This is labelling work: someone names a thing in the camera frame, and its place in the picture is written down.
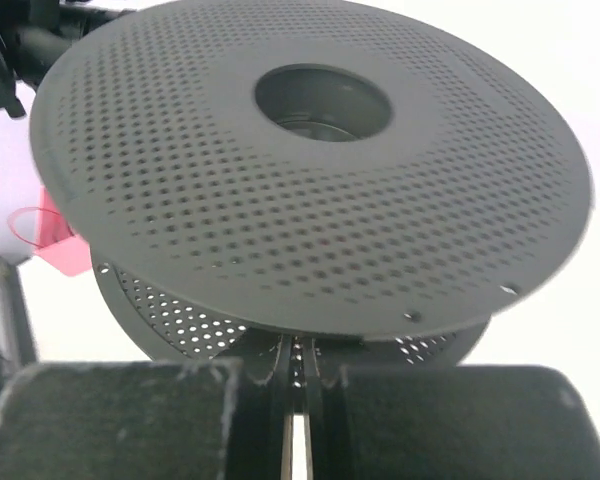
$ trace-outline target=perforated metal cover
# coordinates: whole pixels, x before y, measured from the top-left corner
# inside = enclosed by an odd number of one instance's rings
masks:
[[[155,360],[179,360],[222,356],[246,358],[250,372],[262,377],[273,368],[280,335],[247,327],[233,318],[223,318],[197,305],[181,301],[133,275],[116,268],[99,255],[92,255],[94,273],[111,313],[130,338]],[[488,318],[460,332],[431,337],[399,337],[389,341],[346,339],[313,340],[323,379],[335,378],[341,365],[392,362],[405,366],[457,364],[475,345]],[[291,366],[293,386],[303,386],[302,338],[294,339]],[[253,364],[256,359],[263,364]]]
[[[181,301],[92,253],[94,274],[111,313],[154,360],[265,357],[273,368],[280,336]]]
[[[289,65],[376,86],[389,124],[342,143],[279,128],[254,90]],[[117,20],[49,72],[31,142],[97,251],[177,298],[291,332],[471,324],[558,269],[591,193],[573,134],[521,78],[339,1],[183,1]]]

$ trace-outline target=center hole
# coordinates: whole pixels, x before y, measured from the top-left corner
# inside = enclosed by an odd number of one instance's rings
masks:
[[[372,83],[328,67],[290,65],[256,85],[256,103],[279,127],[323,142],[380,133],[391,119],[386,95]]]

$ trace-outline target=black block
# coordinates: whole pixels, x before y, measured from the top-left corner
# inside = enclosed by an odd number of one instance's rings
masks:
[[[34,366],[0,398],[0,480],[265,478],[268,398],[235,359]]]
[[[345,367],[323,399],[316,480],[600,479],[584,404],[552,370]]]

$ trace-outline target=round speaker grille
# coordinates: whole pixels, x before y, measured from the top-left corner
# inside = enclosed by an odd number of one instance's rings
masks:
[[[288,332],[467,326],[558,269],[591,194],[576,139],[524,80],[435,28],[339,1],[125,16],[45,77],[31,142],[97,251]]]
[[[100,291],[112,314],[129,337],[154,360],[211,359],[237,356],[257,378],[266,377],[278,356],[280,335],[246,326],[240,320],[217,316],[181,301],[92,254]],[[313,340],[321,378],[335,378],[343,364],[453,366],[471,350],[488,324],[431,337],[399,337],[389,341],[360,339]],[[304,386],[303,339],[292,348],[293,386]]]

